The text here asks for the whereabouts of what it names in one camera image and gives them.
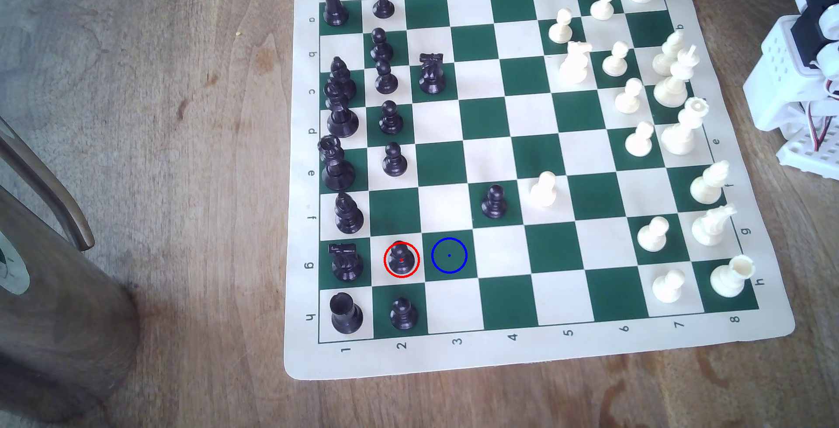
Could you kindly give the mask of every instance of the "black component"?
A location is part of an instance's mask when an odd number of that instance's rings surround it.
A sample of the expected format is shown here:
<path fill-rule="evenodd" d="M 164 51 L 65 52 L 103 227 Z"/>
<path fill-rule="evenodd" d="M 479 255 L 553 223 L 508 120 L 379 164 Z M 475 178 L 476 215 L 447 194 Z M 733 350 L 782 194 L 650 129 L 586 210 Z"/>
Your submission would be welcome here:
<path fill-rule="evenodd" d="M 351 186 L 356 180 L 356 169 L 344 159 L 341 140 L 335 135 L 326 135 L 320 138 L 317 149 L 320 152 L 320 162 L 325 164 L 320 173 L 323 184 L 336 192 Z"/>
<path fill-rule="evenodd" d="M 349 335 L 362 327 L 364 314 L 362 309 L 352 301 L 350 294 L 338 292 L 329 299 L 329 310 L 332 312 L 332 326 L 339 333 Z"/>

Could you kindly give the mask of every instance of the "blue circle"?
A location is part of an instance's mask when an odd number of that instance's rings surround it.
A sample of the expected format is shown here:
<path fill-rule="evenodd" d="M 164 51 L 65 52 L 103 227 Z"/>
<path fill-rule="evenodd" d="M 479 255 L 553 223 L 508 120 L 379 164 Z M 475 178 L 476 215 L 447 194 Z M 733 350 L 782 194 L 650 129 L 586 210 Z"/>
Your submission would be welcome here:
<path fill-rule="evenodd" d="M 453 271 L 444 271 L 443 269 L 440 269 L 440 266 L 438 266 L 436 262 L 434 262 L 434 250 L 437 249 L 437 245 L 439 245 L 441 242 L 443 242 L 445 240 L 457 241 L 463 247 L 463 263 L 461 264 L 461 266 L 459 268 L 457 268 Z M 455 272 L 460 271 L 461 269 L 463 269 L 464 266 L 467 265 L 467 260 L 468 259 L 469 259 L 469 251 L 467 251 L 467 245 L 463 244 L 463 241 L 461 241 L 457 238 L 443 238 L 443 239 L 437 241 L 434 244 L 434 247 L 431 249 L 431 263 L 434 264 L 434 267 L 437 268 L 437 270 L 439 270 L 440 272 L 443 272 L 444 274 L 453 274 Z"/>

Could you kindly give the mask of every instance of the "wooden table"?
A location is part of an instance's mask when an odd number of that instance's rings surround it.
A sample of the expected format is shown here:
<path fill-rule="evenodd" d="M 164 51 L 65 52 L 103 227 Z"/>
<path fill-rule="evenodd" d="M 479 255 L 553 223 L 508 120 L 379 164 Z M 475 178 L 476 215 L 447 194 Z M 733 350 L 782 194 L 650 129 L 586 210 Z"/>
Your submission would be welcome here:
<path fill-rule="evenodd" d="M 136 370 L 73 425 L 839 424 L 839 183 L 778 165 L 784 140 L 753 127 L 741 90 L 793 0 L 695 1 L 792 336 L 310 383 L 283 369 L 293 0 L 0 0 L 0 113 L 142 315 Z M 0 184 L 57 226 L 5 165 Z"/>

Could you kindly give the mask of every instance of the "red circle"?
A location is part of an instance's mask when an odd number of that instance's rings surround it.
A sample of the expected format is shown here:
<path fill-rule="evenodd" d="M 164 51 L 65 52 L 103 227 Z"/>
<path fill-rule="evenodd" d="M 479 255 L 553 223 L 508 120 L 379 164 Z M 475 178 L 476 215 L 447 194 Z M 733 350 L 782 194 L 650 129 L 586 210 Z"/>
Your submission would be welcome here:
<path fill-rule="evenodd" d="M 414 250 L 414 254 L 415 254 L 415 255 L 416 255 L 416 257 L 417 257 L 417 265 L 416 265 L 416 267 L 414 268 L 414 270 L 413 270 L 413 271 L 411 271 L 410 273 L 405 274 L 404 276 L 400 276 L 400 275 L 394 274 L 394 273 L 393 273 L 393 271 L 391 271 L 391 270 L 390 270 L 390 268 L 388 267 L 388 253 L 390 252 L 391 248 L 393 248 L 394 246 L 398 245 L 399 243 L 407 244 L 408 246 L 410 246 L 410 247 L 411 247 L 411 249 L 413 249 L 413 250 Z M 419 251 L 417 251 L 417 248 L 415 248 L 415 247 L 414 247 L 414 245 L 412 245 L 411 243 L 409 243 L 409 242 L 407 242 L 407 241 L 396 241 L 396 242 L 394 242 L 392 245 L 390 245 L 390 246 L 388 247 L 388 249 L 384 250 L 384 258 L 383 258 L 383 260 L 382 260 L 382 261 L 384 262 L 384 269 L 385 269 L 386 271 L 388 271 L 388 273 L 389 273 L 390 275 L 392 275 L 393 277 L 398 277 L 398 278 L 411 277 L 412 275 L 414 275 L 414 272 L 417 272 L 417 269 L 419 269 L 419 267 L 420 267 L 420 265 L 419 265 L 419 264 L 420 264 L 420 261 L 419 261 L 419 260 L 420 260 L 420 256 L 419 256 L 419 255 L 420 255 L 420 252 L 419 252 Z"/>

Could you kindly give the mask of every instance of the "chess mat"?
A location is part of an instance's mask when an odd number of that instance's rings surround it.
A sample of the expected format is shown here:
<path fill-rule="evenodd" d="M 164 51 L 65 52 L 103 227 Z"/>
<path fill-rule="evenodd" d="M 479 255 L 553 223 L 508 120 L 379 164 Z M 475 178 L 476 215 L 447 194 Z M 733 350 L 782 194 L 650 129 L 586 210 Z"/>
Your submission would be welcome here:
<path fill-rule="evenodd" d="M 692 0 L 635 4 L 614 0 L 608 21 L 589 13 L 597 0 L 391 0 L 395 14 L 372 15 L 375 0 L 342 0 L 348 22 L 327 26 L 323 0 L 295 0 L 295 51 L 286 267 L 284 358 L 297 379 L 344 379 L 580 358 L 634 351 L 751 341 L 792 332 L 794 322 L 778 262 L 763 225 Z M 574 16 L 573 41 L 593 45 L 581 84 L 565 84 L 559 65 L 567 45 L 547 33 L 556 12 Z M 382 27 L 393 46 L 399 80 L 393 94 L 375 90 L 370 32 Z M 683 28 L 700 64 L 690 95 L 711 111 L 697 146 L 676 156 L 660 133 L 680 108 L 655 101 L 663 79 L 652 69 L 661 44 Z M 628 70 L 609 77 L 601 64 L 616 41 L 631 48 Z M 442 52 L 446 89 L 418 86 L 421 52 Z M 323 86 L 340 56 L 357 94 L 349 102 L 358 131 L 341 139 L 356 169 L 347 190 L 365 217 L 362 229 L 335 226 L 336 193 L 320 181 L 317 140 L 328 134 Z M 624 115 L 614 99 L 629 78 L 642 79 L 641 108 Z M 378 129 L 392 100 L 404 118 L 395 136 Z M 638 122 L 655 124 L 653 150 L 629 155 L 626 137 Z M 382 170 L 384 146 L 402 146 L 409 168 Z M 713 205 L 690 196 L 708 165 L 731 163 L 723 197 Z M 539 174 L 556 174 L 557 199 L 530 203 Z M 481 199 L 504 187 L 508 211 L 488 219 Z M 721 244 L 704 247 L 690 233 L 705 210 L 732 203 L 738 213 Z M 669 222 L 663 250 L 648 252 L 635 236 L 653 216 Z M 411 244 L 416 272 L 397 278 L 383 258 L 396 240 Z M 331 273 L 330 244 L 353 243 L 364 262 L 356 281 Z M 735 298 L 711 288 L 711 271 L 745 253 L 757 272 Z M 664 304 L 652 283 L 672 268 L 686 274 L 682 295 Z M 352 296 L 361 328 L 335 331 L 329 300 Z M 419 311 L 408 331 L 389 320 L 407 297 Z"/>

